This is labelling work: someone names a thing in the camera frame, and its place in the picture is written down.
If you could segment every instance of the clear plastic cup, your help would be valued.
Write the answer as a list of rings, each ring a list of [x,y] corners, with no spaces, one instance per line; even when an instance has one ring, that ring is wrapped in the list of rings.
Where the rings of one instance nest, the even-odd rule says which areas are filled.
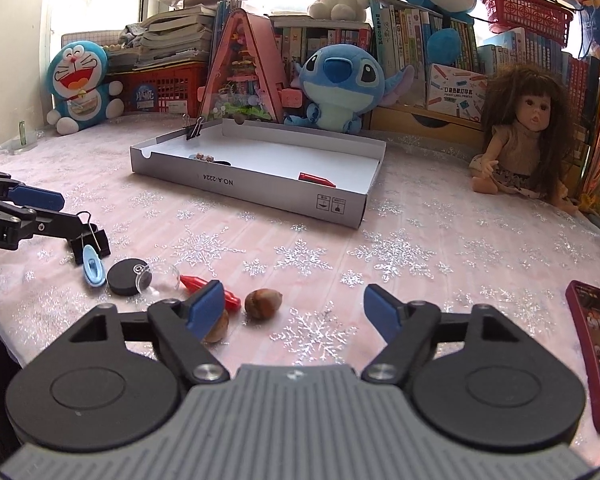
[[[136,276],[136,288],[150,303],[177,298],[180,273],[176,267],[163,262],[146,265]]]

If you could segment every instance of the red plastic basket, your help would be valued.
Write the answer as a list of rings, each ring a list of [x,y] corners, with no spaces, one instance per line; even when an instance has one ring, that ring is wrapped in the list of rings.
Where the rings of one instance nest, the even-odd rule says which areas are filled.
[[[206,63],[124,72],[107,77],[120,81],[125,112],[187,113],[197,117],[198,87],[206,84]]]
[[[573,13],[546,0],[482,0],[489,30],[495,34],[516,27],[528,28],[544,38],[567,46]]]

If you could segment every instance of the doll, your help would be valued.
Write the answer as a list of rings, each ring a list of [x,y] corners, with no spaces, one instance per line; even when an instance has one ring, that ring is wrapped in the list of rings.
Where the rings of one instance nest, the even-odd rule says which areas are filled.
[[[481,122],[485,151],[469,164],[475,192],[520,193],[576,213],[560,180],[573,121],[566,91],[550,74],[506,67],[487,84]]]

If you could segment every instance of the doll hair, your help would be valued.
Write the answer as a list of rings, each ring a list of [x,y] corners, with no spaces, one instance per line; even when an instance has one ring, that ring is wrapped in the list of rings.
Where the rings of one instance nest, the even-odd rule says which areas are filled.
[[[488,81],[480,120],[484,149],[491,142],[494,126],[513,124],[518,101],[525,95],[546,95],[551,99],[549,126],[539,137],[540,163],[530,181],[541,195],[552,196],[564,176],[562,161],[570,152],[574,126],[567,92],[551,74],[536,66],[516,64],[505,67]]]

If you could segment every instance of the label printer box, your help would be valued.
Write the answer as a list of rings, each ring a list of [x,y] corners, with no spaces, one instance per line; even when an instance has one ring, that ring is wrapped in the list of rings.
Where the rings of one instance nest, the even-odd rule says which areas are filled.
[[[486,89],[484,74],[432,64],[427,110],[480,122]]]
[[[146,140],[130,155],[135,173],[357,229],[385,148],[366,137],[222,120],[189,140],[184,129]]]

